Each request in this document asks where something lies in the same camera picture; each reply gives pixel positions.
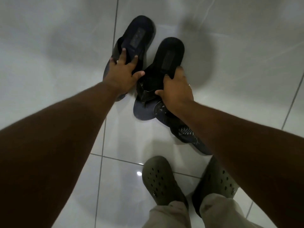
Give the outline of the person's right hand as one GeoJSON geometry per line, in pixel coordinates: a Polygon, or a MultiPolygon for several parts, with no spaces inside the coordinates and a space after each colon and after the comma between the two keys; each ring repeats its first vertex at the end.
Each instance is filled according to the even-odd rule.
{"type": "Polygon", "coordinates": [[[162,90],[169,91],[169,98],[162,101],[175,116],[178,116],[186,103],[194,101],[192,89],[181,66],[176,68],[173,79],[167,74],[164,76],[162,90]]]}

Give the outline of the person's left hand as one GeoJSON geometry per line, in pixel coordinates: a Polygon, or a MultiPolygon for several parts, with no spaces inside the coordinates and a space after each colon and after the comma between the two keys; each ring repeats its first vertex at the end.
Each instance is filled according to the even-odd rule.
{"type": "Polygon", "coordinates": [[[103,83],[110,87],[116,94],[116,98],[122,94],[128,93],[137,81],[133,81],[132,72],[138,63],[138,56],[125,65],[118,65],[118,60],[115,62],[111,57],[109,60],[109,71],[103,79],[103,83]]]}

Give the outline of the black flip-flop sandal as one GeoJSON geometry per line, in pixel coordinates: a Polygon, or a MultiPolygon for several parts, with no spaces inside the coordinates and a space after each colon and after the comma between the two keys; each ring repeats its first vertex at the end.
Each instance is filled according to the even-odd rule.
{"type": "Polygon", "coordinates": [[[166,74],[173,79],[183,57],[184,44],[180,39],[168,37],[160,43],[152,64],[144,70],[145,75],[136,84],[137,97],[133,106],[136,119],[149,121],[155,118],[154,108],[162,101],[155,92],[163,90],[166,74]]]}
{"type": "Polygon", "coordinates": [[[137,16],[114,45],[111,55],[113,61],[117,62],[119,60],[122,49],[125,48],[126,64],[130,63],[136,55],[138,56],[138,62],[132,74],[143,71],[146,52],[154,39],[155,33],[156,29],[150,18],[144,15],[137,16]]]}

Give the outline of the person's right forearm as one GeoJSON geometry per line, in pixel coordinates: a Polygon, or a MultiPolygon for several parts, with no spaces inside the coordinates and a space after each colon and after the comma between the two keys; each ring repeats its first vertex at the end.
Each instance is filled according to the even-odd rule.
{"type": "Polygon", "coordinates": [[[191,100],[170,111],[278,228],[304,228],[304,138],[191,100]]]}

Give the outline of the person's left forearm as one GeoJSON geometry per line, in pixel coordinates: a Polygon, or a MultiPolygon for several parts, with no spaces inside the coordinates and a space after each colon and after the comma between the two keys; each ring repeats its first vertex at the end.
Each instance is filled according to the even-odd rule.
{"type": "Polygon", "coordinates": [[[51,228],[119,95],[101,82],[0,130],[0,228],[51,228]]]}

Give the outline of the dark patterned flip-flop sandal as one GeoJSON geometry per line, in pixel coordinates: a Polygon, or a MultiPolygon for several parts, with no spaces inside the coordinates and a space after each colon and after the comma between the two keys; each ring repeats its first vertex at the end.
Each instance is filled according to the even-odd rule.
{"type": "Polygon", "coordinates": [[[203,155],[212,155],[196,134],[181,119],[172,114],[162,101],[155,105],[154,115],[161,123],[169,127],[171,133],[181,142],[191,144],[203,155]]]}

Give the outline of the green clog shoe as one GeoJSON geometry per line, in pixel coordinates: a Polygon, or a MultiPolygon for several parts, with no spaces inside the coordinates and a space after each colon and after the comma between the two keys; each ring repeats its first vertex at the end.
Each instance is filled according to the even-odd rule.
{"type": "Polygon", "coordinates": [[[199,209],[203,199],[205,199],[207,195],[215,193],[225,198],[233,199],[238,189],[239,185],[221,166],[215,156],[212,156],[201,181],[192,195],[192,204],[197,215],[202,218],[199,209]]]}
{"type": "Polygon", "coordinates": [[[178,186],[168,160],[155,156],[147,160],[142,169],[142,181],[158,206],[168,206],[177,201],[189,210],[186,196],[178,186]]]}

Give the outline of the beige trousers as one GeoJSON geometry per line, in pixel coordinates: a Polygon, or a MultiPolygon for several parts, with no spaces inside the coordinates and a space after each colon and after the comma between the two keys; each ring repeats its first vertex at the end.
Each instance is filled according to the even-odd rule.
{"type": "MultiPolygon", "coordinates": [[[[199,206],[205,228],[263,228],[247,220],[234,199],[219,194],[207,195],[199,206]]],[[[183,202],[155,206],[142,228],[191,228],[189,212],[183,202]]]]}

